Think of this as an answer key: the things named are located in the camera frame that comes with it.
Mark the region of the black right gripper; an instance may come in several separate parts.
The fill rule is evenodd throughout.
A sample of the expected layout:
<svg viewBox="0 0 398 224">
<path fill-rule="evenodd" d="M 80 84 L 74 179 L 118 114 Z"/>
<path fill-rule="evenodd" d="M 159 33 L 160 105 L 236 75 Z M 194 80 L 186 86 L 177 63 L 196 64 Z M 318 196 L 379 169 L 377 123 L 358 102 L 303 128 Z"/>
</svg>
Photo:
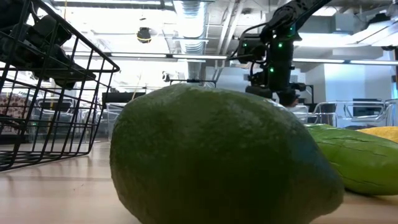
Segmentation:
<svg viewBox="0 0 398 224">
<path fill-rule="evenodd" d="M 273 100 L 273 94 L 276 93 L 282 106 L 297 106 L 299 95 L 296 91 L 306 89 L 304 83 L 291 83 L 290 71 L 284 68 L 282 71 L 277 71 L 275 67 L 269 67 L 256 73 L 251 69 L 248 80 L 250 85 L 245 88 L 246 93 L 270 100 Z"/>
</svg>

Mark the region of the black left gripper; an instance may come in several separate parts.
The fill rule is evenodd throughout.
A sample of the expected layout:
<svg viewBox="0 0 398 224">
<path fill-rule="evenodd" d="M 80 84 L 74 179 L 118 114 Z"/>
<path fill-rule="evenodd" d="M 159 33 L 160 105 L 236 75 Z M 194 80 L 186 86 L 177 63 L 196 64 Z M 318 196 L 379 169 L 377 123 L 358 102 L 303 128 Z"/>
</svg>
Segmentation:
<svg viewBox="0 0 398 224">
<path fill-rule="evenodd" d="M 50 15 L 44 16 L 33 26 L 29 26 L 26 41 L 30 45 L 41 50 L 52 48 L 45 73 L 41 75 L 40 71 L 35 71 L 35 78 L 42 78 L 46 82 L 52 78 L 58 86 L 65 89 L 73 89 L 76 82 L 96 79 L 93 72 L 86 72 L 85 68 L 75 63 L 71 56 L 61 48 L 71 37 L 71 32 L 58 24 Z"/>
</svg>

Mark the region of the yellow corn cob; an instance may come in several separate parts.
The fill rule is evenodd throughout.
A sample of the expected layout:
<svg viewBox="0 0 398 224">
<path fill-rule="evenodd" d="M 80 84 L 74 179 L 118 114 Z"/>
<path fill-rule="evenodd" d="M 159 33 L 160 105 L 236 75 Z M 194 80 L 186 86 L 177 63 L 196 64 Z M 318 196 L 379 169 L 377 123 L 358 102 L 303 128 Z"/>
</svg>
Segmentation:
<svg viewBox="0 0 398 224">
<path fill-rule="evenodd" d="M 398 143 L 398 126 L 381 126 L 359 129 L 360 132 L 378 136 Z"/>
</svg>

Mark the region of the green cucumber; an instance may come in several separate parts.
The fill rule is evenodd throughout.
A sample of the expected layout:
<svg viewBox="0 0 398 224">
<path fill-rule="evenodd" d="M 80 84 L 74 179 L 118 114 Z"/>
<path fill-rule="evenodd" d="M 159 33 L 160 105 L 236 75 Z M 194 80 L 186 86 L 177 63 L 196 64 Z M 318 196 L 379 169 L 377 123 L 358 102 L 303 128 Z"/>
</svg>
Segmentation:
<svg viewBox="0 0 398 224">
<path fill-rule="evenodd" d="M 327 124 L 305 127 L 346 189 L 363 195 L 398 195 L 398 143 Z"/>
</svg>

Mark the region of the clear plastic bin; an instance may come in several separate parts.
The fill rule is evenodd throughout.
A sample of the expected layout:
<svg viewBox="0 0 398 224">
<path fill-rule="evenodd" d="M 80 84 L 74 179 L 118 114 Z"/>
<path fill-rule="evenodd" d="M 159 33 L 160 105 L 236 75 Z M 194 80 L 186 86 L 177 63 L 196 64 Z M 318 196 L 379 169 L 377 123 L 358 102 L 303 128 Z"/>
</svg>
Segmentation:
<svg viewBox="0 0 398 224">
<path fill-rule="evenodd" d="M 288 111 L 293 113 L 301 122 L 307 123 L 308 122 L 308 116 L 310 114 L 308 110 L 308 106 L 305 105 L 297 105 L 294 107 L 286 107 Z"/>
<path fill-rule="evenodd" d="M 308 123 L 364 129 L 398 126 L 398 105 L 392 101 L 329 101 L 316 105 Z"/>
</svg>

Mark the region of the patterned fabric couch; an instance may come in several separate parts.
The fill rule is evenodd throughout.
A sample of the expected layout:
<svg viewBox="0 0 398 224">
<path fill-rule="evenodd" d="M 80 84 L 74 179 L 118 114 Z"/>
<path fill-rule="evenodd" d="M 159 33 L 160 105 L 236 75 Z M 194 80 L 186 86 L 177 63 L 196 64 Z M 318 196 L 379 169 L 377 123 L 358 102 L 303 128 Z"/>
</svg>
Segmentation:
<svg viewBox="0 0 398 224">
<path fill-rule="evenodd" d="M 0 95 L 0 133 L 18 134 L 30 106 L 26 96 L 18 94 Z"/>
</svg>

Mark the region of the clear plastic container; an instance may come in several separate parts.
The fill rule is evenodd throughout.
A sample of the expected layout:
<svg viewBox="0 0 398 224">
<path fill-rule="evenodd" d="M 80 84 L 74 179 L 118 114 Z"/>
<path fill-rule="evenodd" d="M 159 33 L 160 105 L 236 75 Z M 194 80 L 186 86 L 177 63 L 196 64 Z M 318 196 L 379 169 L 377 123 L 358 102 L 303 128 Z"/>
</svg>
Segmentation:
<svg viewBox="0 0 398 224">
<path fill-rule="evenodd" d="M 113 111 L 91 107 L 73 98 L 65 97 L 59 102 L 57 97 L 39 97 L 30 116 L 27 135 L 30 141 L 44 141 L 46 137 L 56 140 L 83 137 L 87 141 L 96 131 L 99 138 L 105 138 L 111 132 L 108 123 L 116 117 Z"/>
</svg>

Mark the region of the black monitor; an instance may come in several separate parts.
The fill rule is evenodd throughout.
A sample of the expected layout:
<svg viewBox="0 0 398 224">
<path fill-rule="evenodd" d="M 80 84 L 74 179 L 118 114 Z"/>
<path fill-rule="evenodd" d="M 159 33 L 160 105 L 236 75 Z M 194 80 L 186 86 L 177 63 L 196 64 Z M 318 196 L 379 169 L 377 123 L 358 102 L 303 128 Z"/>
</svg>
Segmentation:
<svg viewBox="0 0 398 224">
<path fill-rule="evenodd" d="M 102 93 L 102 104 L 106 106 L 107 103 L 128 103 L 145 94 L 145 92 Z"/>
</svg>

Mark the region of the long ceiling light strip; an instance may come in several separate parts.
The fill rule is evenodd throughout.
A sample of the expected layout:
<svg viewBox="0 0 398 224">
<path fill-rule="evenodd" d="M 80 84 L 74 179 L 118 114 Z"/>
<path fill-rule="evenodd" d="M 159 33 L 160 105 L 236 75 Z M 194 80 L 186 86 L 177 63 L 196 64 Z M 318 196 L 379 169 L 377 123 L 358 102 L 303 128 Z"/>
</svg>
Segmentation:
<svg viewBox="0 0 398 224">
<path fill-rule="evenodd" d="M 328 58 L 294 58 L 293 61 L 300 63 L 398 66 L 398 61 L 396 60 L 343 60 L 343 59 L 328 59 Z"/>
<path fill-rule="evenodd" d="M 194 54 L 144 54 L 144 53 L 111 53 L 112 57 L 126 58 L 175 58 L 175 59 L 200 59 L 200 60 L 226 60 L 225 55 L 194 55 Z"/>
</svg>

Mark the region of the large green avocado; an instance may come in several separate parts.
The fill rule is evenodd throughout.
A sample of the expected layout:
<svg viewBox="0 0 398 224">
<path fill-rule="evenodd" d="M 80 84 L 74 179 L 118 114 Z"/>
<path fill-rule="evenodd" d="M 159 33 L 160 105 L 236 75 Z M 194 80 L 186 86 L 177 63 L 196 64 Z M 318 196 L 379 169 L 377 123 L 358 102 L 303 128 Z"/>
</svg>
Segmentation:
<svg viewBox="0 0 398 224">
<path fill-rule="evenodd" d="M 294 114 L 231 90 L 176 84 L 130 101 L 109 160 L 141 224 L 310 224 L 344 196 Z"/>
</svg>

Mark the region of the silver ventilation duct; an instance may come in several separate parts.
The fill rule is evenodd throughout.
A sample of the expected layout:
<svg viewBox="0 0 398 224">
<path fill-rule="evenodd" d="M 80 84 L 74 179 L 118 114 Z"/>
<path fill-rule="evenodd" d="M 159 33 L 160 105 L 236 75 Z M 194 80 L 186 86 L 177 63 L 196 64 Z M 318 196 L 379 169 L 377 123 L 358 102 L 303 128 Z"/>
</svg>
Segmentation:
<svg viewBox="0 0 398 224">
<path fill-rule="evenodd" d="M 202 1 L 173 0 L 178 20 L 178 34 L 183 37 L 183 54 L 201 55 L 205 48 L 207 3 Z"/>
</svg>

